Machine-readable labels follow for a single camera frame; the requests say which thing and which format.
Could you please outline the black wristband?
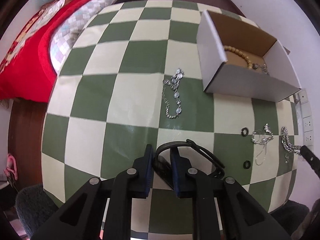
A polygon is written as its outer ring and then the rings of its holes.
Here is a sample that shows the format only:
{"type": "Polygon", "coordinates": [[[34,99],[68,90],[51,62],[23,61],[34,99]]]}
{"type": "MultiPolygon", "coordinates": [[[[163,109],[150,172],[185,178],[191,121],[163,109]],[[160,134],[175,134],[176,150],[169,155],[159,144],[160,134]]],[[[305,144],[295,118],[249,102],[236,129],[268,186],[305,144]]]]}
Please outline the black wristband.
{"type": "Polygon", "coordinates": [[[210,171],[211,177],[222,179],[225,176],[224,164],[212,152],[187,139],[186,141],[166,142],[157,148],[152,165],[160,177],[163,175],[172,176],[172,161],[167,161],[161,154],[163,152],[170,153],[170,150],[174,148],[180,150],[181,157],[187,158],[194,167],[210,171]]]}

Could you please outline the white power strip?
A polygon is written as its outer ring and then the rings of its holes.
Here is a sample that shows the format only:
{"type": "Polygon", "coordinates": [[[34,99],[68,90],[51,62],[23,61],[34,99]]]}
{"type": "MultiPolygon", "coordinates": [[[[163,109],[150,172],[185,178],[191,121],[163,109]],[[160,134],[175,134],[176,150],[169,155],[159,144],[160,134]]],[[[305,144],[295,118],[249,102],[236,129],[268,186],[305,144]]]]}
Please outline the white power strip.
{"type": "Polygon", "coordinates": [[[305,89],[297,93],[297,107],[299,113],[299,125],[302,128],[303,143],[305,146],[314,145],[313,118],[311,105],[305,89]]]}

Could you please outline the green white checkered tablecloth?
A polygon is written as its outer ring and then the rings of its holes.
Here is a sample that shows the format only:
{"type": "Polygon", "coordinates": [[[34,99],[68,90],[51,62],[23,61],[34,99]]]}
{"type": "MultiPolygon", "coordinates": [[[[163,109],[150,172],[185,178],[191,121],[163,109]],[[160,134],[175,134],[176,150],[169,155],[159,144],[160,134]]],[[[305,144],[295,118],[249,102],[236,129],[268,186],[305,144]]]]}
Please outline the green white checkered tablecloth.
{"type": "Polygon", "coordinates": [[[205,10],[257,26],[210,5],[148,0],[105,7],[82,29],[55,81],[42,136],[43,189],[57,206],[90,178],[130,168],[147,144],[186,139],[216,155],[266,211],[289,200],[297,159],[280,130],[298,137],[292,96],[204,92],[196,37],[205,10]]]}

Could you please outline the white cardboard box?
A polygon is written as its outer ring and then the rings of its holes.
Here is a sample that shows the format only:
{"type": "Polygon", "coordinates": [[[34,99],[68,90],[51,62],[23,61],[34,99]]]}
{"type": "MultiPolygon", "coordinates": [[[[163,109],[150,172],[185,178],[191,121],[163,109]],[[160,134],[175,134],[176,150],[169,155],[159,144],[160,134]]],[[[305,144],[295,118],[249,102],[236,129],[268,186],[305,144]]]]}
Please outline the white cardboard box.
{"type": "Polygon", "coordinates": [[[301,90],[281,42],[251,23],[205,10],[196,43],[206,93],[280,102],[301,90]]]}

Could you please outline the pink slipper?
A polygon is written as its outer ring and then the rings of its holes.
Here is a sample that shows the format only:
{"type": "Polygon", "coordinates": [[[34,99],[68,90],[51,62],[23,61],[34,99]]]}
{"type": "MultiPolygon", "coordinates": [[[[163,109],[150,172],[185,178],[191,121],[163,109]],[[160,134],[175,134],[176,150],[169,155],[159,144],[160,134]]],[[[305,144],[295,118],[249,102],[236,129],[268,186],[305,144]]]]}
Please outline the pink slipper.
{"type": "Polygon", "coordinates": [[[6,168],[4,169],[4,174],[10,180],[14,180],[14,181],[18,180],[16,159],[10,153],[8,153],[7,155],[7,165],[6,165],[6,168]]]}

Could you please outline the red bed quilt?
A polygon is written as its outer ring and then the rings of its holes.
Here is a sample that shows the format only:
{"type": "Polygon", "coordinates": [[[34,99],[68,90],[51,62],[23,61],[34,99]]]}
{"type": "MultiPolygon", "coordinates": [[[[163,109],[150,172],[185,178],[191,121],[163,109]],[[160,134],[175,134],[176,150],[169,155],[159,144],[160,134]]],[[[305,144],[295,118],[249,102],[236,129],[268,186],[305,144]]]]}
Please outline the red bed quilt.
{"type": "Polygon", "coordinates": [[[1,72],[1,99],[23,98],[49,101],[57,74],[49,57],[53,32],[72,13],[90,0],[71,0],[35,34],[28,38],[17,56],[1,72]]]}

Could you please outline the white patterned cloth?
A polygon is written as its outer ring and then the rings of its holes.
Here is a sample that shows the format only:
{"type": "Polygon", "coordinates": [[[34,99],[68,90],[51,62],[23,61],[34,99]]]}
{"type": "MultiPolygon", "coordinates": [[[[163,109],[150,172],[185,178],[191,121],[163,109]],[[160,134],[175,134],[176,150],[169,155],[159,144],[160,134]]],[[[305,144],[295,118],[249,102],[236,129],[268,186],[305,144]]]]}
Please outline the white patterned cloth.
{"type": "Polygon", "coordinates": [[[4,43],[1,44],[1,71],[16,57],[26,40],[45,26],[71,0],[53,0],[48,3],[35,1],[41,5],[38,12],[29,20],[17,20],[18,26],[8,28],[2,37],[4,43]]]}

